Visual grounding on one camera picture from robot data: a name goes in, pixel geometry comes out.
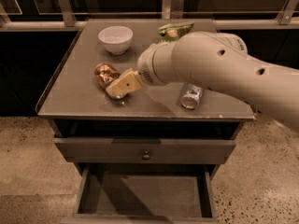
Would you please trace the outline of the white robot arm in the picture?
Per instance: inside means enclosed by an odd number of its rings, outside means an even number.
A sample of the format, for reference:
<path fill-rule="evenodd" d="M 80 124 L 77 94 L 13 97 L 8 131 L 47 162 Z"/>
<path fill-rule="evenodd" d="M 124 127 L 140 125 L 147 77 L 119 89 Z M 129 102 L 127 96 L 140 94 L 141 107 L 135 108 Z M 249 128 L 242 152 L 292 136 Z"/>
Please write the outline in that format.
<path fill-rule="evenodd" d="M 194 32 L 152 44 L 107 88 L 112 97 L 143 84 L 186 82 L 241 100 L 285 126 L 299 130 L 299 71 L 266 63 L 236 47 L 230 34 Z"/>

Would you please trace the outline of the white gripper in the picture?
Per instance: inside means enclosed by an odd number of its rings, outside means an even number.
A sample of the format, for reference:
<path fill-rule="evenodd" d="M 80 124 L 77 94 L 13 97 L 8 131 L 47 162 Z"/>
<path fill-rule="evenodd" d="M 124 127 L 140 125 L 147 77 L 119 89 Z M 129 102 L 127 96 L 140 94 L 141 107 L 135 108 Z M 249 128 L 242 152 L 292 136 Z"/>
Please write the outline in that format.
<path fill-rule="evenodd" d="M 179 81 L 172 59 L 175 45 L 175 42 L 151 44 L 138 58 L 138 72 L 133 69 L 124 71 L 108 85 L 108 95 L 114 99 L 121 99 L 128 93 L 141 89 L 144 82 L 151 86 L 164 86 Z"/>

